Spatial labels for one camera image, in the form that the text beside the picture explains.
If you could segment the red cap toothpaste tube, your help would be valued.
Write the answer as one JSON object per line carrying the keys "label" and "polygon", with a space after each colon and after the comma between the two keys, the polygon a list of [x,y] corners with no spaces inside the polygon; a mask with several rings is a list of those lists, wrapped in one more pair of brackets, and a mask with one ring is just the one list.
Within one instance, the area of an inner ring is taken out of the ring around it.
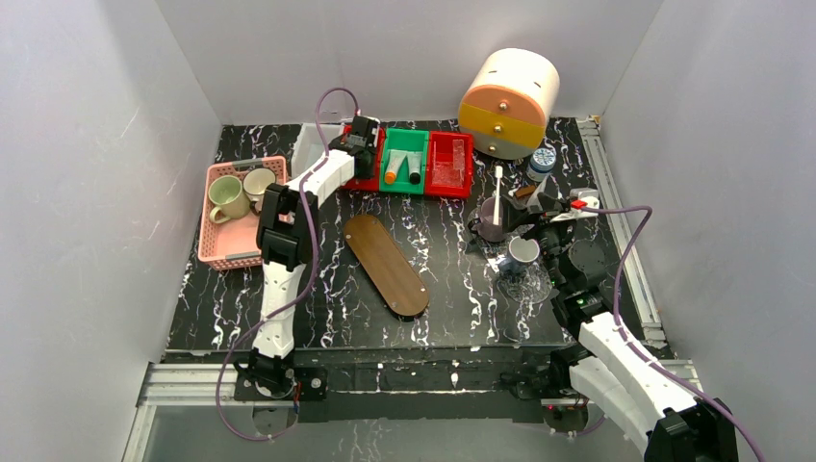
{"label": "red cap toothpaste tube", "polygon": [[526,208],[529,212],[543,213],[547,208],[548,200],[545,199],[545,196],[549,178],[550,175],[546,174],[543,181],[536,186],[534,192],[526,200]]}

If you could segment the clear wooden-ended toothbrush holder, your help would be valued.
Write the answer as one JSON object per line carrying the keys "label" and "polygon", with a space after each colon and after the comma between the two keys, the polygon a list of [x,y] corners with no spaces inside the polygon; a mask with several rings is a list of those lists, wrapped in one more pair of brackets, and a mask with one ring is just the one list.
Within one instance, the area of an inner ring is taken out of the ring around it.
{"label": "clear wooden-ended toothbrush holder", "polygon": [[536,194],[536,192],[537,192],[537,190],[538,190],[538,187],[539,187],[539,185],[538,185],[538,184],[533,184],[533,185],[528,185],[528,186],[524,186],[524,187],[518,188],[518,189],[517,189],[517,190],[516,190],[516,191],[513,193],[513,197],[514,197],[514,198],[515,198],[517,201],[520,201],[520,202],[526,202],[526,201],[528,201],[528,200],[529,200],[531,197],[533,197],[533,196]]}

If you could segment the white toothbrush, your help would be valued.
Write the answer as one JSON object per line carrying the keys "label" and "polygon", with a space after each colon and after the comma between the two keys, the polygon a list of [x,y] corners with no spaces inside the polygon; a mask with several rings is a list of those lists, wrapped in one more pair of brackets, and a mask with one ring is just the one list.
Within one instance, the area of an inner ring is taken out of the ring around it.
{"label": "white toothbrush", "polygon": [[503,178],[503,166],[497,165],[495,167],[495,179],[496,179],[496,186],[494,191],[494,206],[493,206],[493,213],[492,213],[492,224],[493,226],[500,226],[501,221],[501,214],[500,214],[500,189],[501,189],[501,181]]}

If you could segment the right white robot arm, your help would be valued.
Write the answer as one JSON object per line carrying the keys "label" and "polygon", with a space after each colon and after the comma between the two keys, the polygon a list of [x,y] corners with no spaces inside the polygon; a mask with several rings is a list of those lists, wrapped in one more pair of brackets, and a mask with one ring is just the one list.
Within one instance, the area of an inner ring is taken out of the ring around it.
{"label": "right white robot arm", "polygon": [[574,344],[553,351],[548,366],[505,372],[500,383],[516,398],[542,398],[568,390],[594,402],[642,453],[646,461],[736,461],[737,426],[730,410],[688,380],[676,376],[625,325],[618,297],[606,299],[603,250],[573,238],[582,218],[605,214],[592,189],[566,198],[543,192],[523,206],[502,199],[502,227],[528,226],[522,237],[543,247],[543,263],[556,295],[558,324]]}

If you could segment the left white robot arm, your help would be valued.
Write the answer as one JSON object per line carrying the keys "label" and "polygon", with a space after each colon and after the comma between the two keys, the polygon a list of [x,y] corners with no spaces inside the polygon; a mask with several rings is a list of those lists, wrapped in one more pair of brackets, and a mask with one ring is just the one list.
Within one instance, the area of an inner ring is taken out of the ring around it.
{"label": "left white robot arm", "polygon": [[254,338],[246,364],[234,363],[243,381],[272,399],[292,397],[298,388],[290,358],[293,318],[317,277],[319,207],[349,181],[373,176],[381,122],[355,115],[332,140],[321,125],[315,128],[321,155],[287,184],[265,191],[256,239],[264,275],[261,318],[250,330]]}

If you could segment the orange cap toothpaste tube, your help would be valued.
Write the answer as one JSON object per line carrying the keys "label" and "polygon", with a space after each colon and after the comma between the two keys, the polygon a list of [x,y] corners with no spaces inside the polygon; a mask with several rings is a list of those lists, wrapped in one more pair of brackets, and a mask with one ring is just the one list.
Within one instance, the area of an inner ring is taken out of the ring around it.
{"label": "orange cap toothpaste tube", "polygon": [[392,154],[384,174],[384,183],[392,185],[397,177],[397,174],[404,162],[405,156],[402,154]]}

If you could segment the red toothbrush bin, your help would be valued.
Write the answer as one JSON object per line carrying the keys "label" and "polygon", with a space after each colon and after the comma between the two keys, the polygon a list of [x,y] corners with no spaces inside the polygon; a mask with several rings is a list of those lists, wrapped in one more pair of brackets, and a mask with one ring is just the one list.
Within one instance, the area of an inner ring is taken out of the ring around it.
{"label": "red toothbrush bin", "polygon": [[373,160],[373,175],[368,179],[352,178],[342,186],[342,190],[359,190],[378,192],[380,189],[380,173],[383,156],[383,147],[386,139],[386,129],[380,127],[377,134],[376,152]]}

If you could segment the green toothpaste bin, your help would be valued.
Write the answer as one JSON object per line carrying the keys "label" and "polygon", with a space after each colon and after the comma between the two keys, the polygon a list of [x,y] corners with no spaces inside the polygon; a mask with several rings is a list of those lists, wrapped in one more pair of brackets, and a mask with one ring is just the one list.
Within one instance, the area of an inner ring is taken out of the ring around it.
{"label": "green toothpaste bin", "polygon": [[388,128],[385,136],[379,190],[384,193],[424,194],[430,133]]}

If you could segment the black cap toothpaste tube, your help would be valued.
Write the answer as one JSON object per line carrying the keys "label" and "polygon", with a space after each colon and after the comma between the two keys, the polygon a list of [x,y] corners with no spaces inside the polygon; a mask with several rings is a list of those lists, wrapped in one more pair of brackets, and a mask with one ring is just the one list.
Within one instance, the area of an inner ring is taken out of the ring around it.
{"label": "black cap toothpaste tube", "polygon": [[421,151],[411,151],[406,155],[407,165],[408,165],[408,172],[409,172],[409,182],[412,185],[417,185],[421,182],[422,179],[422,168],[421,168],[421,161],[422,161],[422,152]]}

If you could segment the brown oval wooden tray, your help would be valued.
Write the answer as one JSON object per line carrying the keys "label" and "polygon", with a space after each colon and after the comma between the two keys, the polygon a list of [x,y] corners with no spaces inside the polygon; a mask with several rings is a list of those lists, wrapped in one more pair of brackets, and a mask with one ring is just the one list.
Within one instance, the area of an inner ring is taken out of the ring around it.
{"label": "brown oval wooden tray", "polygon": [[428,289],[380,220],[354,216],[343,233],[388,309],[402,318],[420,316],[429,305]]}

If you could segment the purple ceramic mug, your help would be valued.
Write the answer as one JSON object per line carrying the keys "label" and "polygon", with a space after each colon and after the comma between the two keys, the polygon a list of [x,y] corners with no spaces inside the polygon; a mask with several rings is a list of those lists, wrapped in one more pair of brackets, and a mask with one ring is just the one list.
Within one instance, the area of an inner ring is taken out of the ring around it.
{"label": "purple ceramic mug", "polygon": [[467,229],[472,235],[488,243],[499,243],[506,239],[503,228],[503,206],[494,197],[489,197],[473,209]]}

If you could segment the white plastic bin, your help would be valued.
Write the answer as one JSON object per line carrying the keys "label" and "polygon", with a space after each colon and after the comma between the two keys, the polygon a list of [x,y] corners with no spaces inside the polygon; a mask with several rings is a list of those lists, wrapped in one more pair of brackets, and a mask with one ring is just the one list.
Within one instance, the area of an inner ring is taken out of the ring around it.
{"label": "white plastic bin", "polygon": [[324,146],[315,123],[304,123],[293,145],[290,177],[295,178],[308,170],[324,153]]}

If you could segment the blue white small jar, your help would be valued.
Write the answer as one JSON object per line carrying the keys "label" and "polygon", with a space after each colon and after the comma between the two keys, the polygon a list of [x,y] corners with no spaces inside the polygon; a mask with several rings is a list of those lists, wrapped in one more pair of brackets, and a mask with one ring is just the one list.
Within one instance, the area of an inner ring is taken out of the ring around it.
{"label": "blue white small jar", "polygon": [[544,182],[555,167],[556,159],[557,153],[553,148],[540,147],[536,149],[528,161],[527,177],[533,182]]}

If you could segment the clear acrylic holder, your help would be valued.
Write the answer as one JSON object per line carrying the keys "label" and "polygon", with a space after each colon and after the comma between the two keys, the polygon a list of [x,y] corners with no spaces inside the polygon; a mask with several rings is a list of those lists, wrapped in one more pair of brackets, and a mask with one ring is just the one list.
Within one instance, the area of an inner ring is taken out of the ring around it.
{"label": "clear acrylic holder", "polygon": [[436,180],[444,186],[459,187],[464,183],[466,144],[463,140],[453,140],[436,157]]}

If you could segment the red holder bin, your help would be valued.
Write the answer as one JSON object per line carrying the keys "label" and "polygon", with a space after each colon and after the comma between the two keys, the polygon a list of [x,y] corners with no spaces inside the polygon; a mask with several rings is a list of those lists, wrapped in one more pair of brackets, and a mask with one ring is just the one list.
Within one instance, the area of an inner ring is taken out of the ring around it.
{"label": "red holder bin", "polygon": [[431,131],[424,194],[466,199],[471,196],[473,138],[458,132]]}

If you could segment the cream ceramic mug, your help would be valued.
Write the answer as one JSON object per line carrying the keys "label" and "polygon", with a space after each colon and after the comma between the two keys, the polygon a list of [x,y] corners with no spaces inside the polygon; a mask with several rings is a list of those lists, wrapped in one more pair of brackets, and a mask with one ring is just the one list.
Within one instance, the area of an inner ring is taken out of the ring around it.
{"label": "cream ceramic mug", "polygon": [[264,194],[268,186],[277,181],[276,173],[266,167],[249,171],[242,180],[243,192],[250,202],[250,211],[258,216],[263,207]]}

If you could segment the round drawer cabinet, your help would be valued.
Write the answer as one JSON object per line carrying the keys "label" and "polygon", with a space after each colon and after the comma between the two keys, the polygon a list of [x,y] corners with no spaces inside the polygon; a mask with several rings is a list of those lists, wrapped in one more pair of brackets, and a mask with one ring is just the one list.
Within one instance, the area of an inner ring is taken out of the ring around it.
{"label": "round drawer cabinet", "polygon": [[543,141],[560,88],[554,64],[521,48],[492,53],[463,96],[458,126],[476,151],[518,160]]}

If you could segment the green ceramic mug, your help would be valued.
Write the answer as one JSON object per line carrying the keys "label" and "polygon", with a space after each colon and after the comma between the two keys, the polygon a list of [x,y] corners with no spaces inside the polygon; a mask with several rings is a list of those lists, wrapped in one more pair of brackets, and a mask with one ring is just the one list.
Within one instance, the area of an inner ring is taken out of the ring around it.
{"label": "green ceramic mug", "polygon": [[250,213],[249,199],[243,192],[242,180],[237,176],[218,177],[208,189],[208,198],[213,204],[209,221],[214,224],[241,219]]}

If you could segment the black front base bar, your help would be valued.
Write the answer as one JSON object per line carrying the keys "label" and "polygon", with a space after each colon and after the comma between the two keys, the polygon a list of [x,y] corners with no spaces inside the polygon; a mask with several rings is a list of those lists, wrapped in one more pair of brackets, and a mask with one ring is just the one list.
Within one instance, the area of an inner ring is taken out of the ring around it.
{"label": "black front base bar", "polygon": [[303,348],[283,371],[284,388],[262,390],[246,353],[220,365],[219,352],[171,354],[148,368],[139,402],[147,405],[290,409],[303,423],[352,420],[496,419],[550,424],[558,432],[599,420],[593,402],[547,383],[551,346]]}

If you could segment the white blue-handled mug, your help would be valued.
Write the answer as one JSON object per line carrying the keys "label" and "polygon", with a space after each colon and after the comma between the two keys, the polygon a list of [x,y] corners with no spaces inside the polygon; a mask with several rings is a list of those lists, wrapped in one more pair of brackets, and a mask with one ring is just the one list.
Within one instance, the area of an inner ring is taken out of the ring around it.
{"label": "white blue-handled mug", "polygon": [[526,271],[540,256],[540,246],[534,239],[513,237],[504,258],[498,263],[498,272],[504,275],[518,275]]}

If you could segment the aluminium side rail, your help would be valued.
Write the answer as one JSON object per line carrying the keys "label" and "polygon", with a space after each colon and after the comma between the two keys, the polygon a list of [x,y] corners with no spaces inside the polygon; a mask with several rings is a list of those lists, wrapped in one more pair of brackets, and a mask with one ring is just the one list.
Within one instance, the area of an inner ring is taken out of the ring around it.
{"label": "aluminium side rail", "polygon": [[[635,249],[627,249],[636,227],[623,214],[601,214],[608,221],[621,253],[619,267],[625,275],[645,340],[624,326],[621,315],[604,312],[583,323],[578,341],[592,355],[570,368],[570,379],[615,423],[646,461],[675,461],[669,433],[660,425],[683,420],[676,414],[693,408],[694,395],[665,377],[649,347],[666,345],[665,332],[645,271]],[[668,417],[665,412],[674,414]]]}

